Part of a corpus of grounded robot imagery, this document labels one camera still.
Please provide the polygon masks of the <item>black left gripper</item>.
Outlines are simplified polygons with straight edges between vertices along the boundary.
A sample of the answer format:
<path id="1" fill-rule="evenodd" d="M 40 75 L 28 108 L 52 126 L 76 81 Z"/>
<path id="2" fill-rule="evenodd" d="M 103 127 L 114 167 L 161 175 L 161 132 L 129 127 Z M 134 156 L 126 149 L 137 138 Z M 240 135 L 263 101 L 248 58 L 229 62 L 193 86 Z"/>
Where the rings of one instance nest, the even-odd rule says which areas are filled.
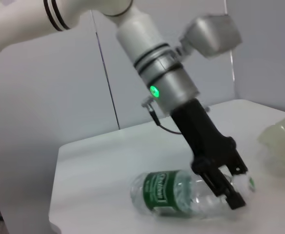
<path id="1" fill-rule="evenodd" d="M 171 117 L 193 152 L 192 171 L 204 179 L 216 197 L 225 195 L 232 210 L 245 206 L 241 194 L 219 170 L 227 166 L 232 175 L 248 172 L 234 139 L 219 132 L 197 99 L 172 111 Z"/>

